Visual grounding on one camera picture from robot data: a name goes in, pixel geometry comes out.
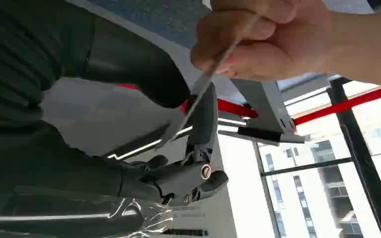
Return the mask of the person's hand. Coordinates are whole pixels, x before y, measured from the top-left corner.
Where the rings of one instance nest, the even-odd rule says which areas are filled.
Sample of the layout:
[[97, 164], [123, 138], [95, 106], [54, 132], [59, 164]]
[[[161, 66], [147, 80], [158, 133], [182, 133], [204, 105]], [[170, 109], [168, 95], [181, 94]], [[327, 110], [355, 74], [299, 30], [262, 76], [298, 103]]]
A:
[[213, 0], [196, 29], [190, 59], [208, 71], [236, 47], [216, 74], [267, 81], [324, 73], [331, 11], [321, 0]]

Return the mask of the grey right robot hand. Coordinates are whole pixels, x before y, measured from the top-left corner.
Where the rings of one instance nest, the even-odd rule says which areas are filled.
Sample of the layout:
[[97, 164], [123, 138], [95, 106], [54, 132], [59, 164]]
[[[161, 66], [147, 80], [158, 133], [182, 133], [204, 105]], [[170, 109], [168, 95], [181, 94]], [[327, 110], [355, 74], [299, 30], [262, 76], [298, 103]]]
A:
[[0, 186], [182, 205], [226, 185], [223, 171], [201, 177], [216, 135], [213, 85], [195, 111], [189, 159], [129, 165], [70, 147], [42, 119], [44, 93], [62, 77], [133, 84], [164, 108], [190, 96], [171, 57], [145, 38], [64, 0], [0, 0]]

